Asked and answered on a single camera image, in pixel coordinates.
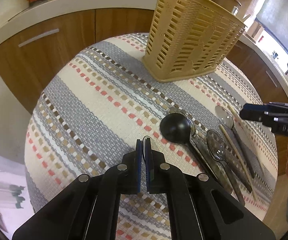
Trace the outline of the black round spoon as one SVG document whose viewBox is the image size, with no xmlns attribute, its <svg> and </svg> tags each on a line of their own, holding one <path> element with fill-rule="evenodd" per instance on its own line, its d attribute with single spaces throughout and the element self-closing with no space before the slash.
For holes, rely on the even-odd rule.
<svg viewBox="0 0 288 240">
<path fill-rule="evenodd" d="M 185 145 L 209 177 L 213 178 L 228 193 L 233 189 L 205 145 L 195 137 L 188 118 L 179 113 L 171 113 L 160 122 L 162 136 L 173 143 Z"/>
</svg>

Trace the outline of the white kitchen countertop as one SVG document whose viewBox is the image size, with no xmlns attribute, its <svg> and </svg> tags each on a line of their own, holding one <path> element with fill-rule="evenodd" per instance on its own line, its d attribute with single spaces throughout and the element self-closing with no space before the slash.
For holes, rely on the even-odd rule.
<svg viewBox="0 0 288 240">
<path fill-rule="evenodd" d="M 55 20 L 64 20 L 68 18 L 74 18 L 75 16 L 87 16 L 89 13 L 93 13 L 94 15 L 94 28 L 100 27 L 99 23 L 96 23 L 95 12 L 97 11 L 99 14 L 100 11 L 126 11 L 130 9 L 131 11 L 149 11 L 154 12 L 157 0 L 52 0 L 50 2 L 43 3 L 41 5 L 37 5 L 36 7 L 30 8 L 26 11 L 19 13 L 17 16 L 6 22 L 4 25 L 0 27 L 0 48 L 1 45 L 6 45 L 7 41 L 11 41 L 10 38 L 15 38 L 17 34 L 23 34 L 22 32 L 27 29 L 32 29 L 32 26 L 42 25 L 41 23 L 46 23 L 46 25 L 51 24 Z M 130 53 L 131 56 L 135 56 L 136 59 L 139 59 L 140 56 L 143 56 L 144 49 L 141 49 L 141 46 L 145 48 L 145 45 L 137 46 L 135 42 L 130 39 L 131 34 L 119 35 L 116 37 L 107 37 L 105 42 L 110 45 L 122 45 L 122 50 Z M 253 46 L 254 50 L 258 55 L 261 56 L 261 60 L 267 63 L 269 72 L 272 72 L 275 77 L 282 85 L 282 88 L 288 98 L 288 81 L 286 77 L 282 77 L 281 70 L 278 69 L 277 63 L 268 63 L 269 57 L 264 54 L 264 52 L 260 52 L 259 49 L 255 49 L 255 44 L 251 44 L 251 40 L 246 36 L 242 36 L 240 41 L 244 43 L 246 46 L 250 48 Z M 130 52 L 130 48 L 138 50 L 141 52 Z M 52 74 L 46 80 L 46 85 L 44 87 L 42 85 L 37 85 L 37 88 L 33 88 L 33 82 L 37 82 L 37 77 L 32 77 L 33 81 L 28 81 L 24 74 L 20 74 L 19 77 L 24 77 L 23 82 L 28 84 L 28 88 L 19 88 L 20 81 L 14 81 L 14 85 L 12 85 L 12 81 L 8 74 L 3 74 L 2 79 L 7 84 L 11 92 L 14 96 L 19 100 L 21 105 L 28 111 L 31 112 L 35 107 L 36 102 L 41 94 L 41 91 L 48 85 L 51 79 L 55 74 Z"/>
</svg>

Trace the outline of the striped woven table mat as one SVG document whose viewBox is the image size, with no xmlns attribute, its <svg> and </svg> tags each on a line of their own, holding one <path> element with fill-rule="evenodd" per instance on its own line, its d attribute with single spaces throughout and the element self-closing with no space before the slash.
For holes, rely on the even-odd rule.
<svg viewBox="0 0 288 240">
<path fill-rule="evenodd" d="M 239 111 L 245 103 L 261 103 L 245 74 L 226 59 L 213 73 L 157 82 L 142 63 L 147 41 L 147 34 L 127 34 L 89 46 L 41 93 L 24 153 L 35 211 L 80 174 L 94 177 L 117 165 L 147 135 L 167 162 L 195 176 L 201 166 L 193 155 L 160 133 L 168 109 L 185 111 L 204 139 L 209 129 L 221 129 L 216 106 Z"/>
</svg>

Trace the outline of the beige plastic utensil basket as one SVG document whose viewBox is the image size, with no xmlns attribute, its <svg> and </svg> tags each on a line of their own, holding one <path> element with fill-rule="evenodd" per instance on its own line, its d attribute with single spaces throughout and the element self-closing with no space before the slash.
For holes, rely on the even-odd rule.
<svg viewBox="0 0 288 240">
<path fill-rule="evenodd" d="M 212 0 L 157 0 L 143 64 L 159 82 L 212 73 L 245 24 Z"/>
</svg>

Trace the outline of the wooden base cabinets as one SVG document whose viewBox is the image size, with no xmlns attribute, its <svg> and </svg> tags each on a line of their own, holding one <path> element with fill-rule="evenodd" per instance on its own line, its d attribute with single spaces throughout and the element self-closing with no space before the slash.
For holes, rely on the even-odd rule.
<svg viewBox="0 0 288 240">
<path fill-rule="evenodd" d="M 116 35 L 148 32 L 153 11 L 93 9 L 53 17 L 11 35 L 0 44 L 0 76 L 20 104 L 32 114 L 55 75 L 81 50 Z M 59 30 L 41 38 L 48 31 Z M 31 38 L 37 40 L 19 47 Z M 251 81 L 264 103 L 288 103 L 287 92 L 255 49 L 237 41 L 227 56 Z"/>
</svg>

